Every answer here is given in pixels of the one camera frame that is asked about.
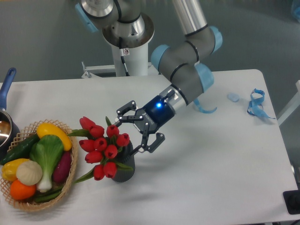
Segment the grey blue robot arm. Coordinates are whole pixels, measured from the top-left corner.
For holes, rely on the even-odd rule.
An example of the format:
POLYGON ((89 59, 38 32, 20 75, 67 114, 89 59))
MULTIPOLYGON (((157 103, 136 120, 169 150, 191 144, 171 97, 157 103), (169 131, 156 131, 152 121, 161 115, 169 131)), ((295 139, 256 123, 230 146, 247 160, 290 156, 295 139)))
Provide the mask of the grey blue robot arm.
POLYGON ((142 108, 129 102, 117 111, 116 126, 133 123, 142 134, 141 144, 128 152, 130 156, 153 152, 165 139, 158 130, 214 83, 201 61, 221 47, 221 33, 207 24, 199 1, 175 0, 173 6, 186 40, 176 48, 160 45, 151 56, 148 43, 154 25, 141 12, 138 0, 81 0, 75 6, 89 31, 102 31, 112 48, 117 76, 147 75, 152 65, 171 83, 142 108))

